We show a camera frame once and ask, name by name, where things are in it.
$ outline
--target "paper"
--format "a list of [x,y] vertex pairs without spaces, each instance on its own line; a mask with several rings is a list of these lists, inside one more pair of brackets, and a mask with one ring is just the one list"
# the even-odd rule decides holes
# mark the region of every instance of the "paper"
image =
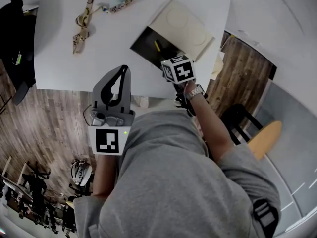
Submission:
[[212,35],[182,4],[171,0],[149,25],[154,31],[196,61]]
[[221,73],[223,69],[223,58],[224,58],[224,52],[219,51],[216,59],[216,63],[214,64],[213,71],[211,74],[211,79],[216,80],[219,73]]

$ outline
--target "wooden floor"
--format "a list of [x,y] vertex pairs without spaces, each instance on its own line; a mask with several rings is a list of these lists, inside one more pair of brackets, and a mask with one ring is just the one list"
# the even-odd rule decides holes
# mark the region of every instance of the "wooden floor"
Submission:
[[[224,33],[221,46],[229,36]],[[230,38],[222,51],[225,52],[223,70],[216,81],[209,83],[208,101],[219,116],[236,103],[252,113],[274,65],[237,38]]]
[[[222,43],[228,36],[224,34]],[[234,103],[242,103],[252,112],[273,65],[236,38],[231,38],[223,51],[226,53],[223,72],[210,83],[208,101],[218,114]],[[7,99],[15,90],[2,63],[0,74],[0,94]],[[89,104],[90,93],[37,90],[35,86],[20,105],[10,102],[0,115],[0,169],[12,156],[8,178],[17,181],[24,162],[38,161],[42,167],[51,169],[46,182],[49,194],[71,195],[68,185],[72,160],[86,159],[93,167],[96,164],[82,115]]]

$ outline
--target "white helmet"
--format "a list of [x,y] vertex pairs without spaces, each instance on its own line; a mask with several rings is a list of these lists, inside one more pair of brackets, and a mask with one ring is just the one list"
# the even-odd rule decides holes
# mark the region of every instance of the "white helmet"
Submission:
[[71,177],[76,185],[85,186],[93,168],[85,160],[73,160],[71,163]]

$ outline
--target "wristwatch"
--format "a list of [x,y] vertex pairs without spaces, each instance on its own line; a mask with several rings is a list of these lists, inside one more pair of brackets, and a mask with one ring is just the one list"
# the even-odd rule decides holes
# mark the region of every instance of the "wristwatch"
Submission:
[[191,90],[188,94],[186,94],[187,100],[191,100],[195,95],[202,93],[204,95],[205,91],[201,87],[201,85],[197,85],[195,89]]

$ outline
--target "floor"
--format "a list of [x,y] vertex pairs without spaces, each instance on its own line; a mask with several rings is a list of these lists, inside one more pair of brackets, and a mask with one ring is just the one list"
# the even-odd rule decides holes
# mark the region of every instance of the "floor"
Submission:
[[[222,43],[228,37],[225,33]],[[230,38],[223,51],[224,68],[217,80],[210,82],[208,101],[217,114],[234,103],[242,103],[252,112],[274,65],[236,38]],[[0,74],[0,93],[7,99],[15,90],[2,63]],[[8,178],[17,181],[24,162],[38,161],[51,170],[46,182],[48,194],[71,195],[72,160],[86,159],[93,167],[96,164],[83,118],[89,104],[90,93],[38,90],[35,86],[20,105],[10,102],[0,116],[0,169],[12,156]]]
[[[261,160],[274,165],[263,170],[280,194],[283,211],[275,233],[283,233],[307,214],[317,214],[317,117],[276,84],[270,85],[255,117],[263,125],[273,120],[283,124],[279,140]],[[247,132],[256,130],[251,125]]]
[[[221,46],[229,37],[225,32]],[[276,67],[237,38],[230,38],[222,51],[225,52],[224,66],[217,80],[209,83],[208,101],[218,115],[236,103],[243,104],[252,113]]]

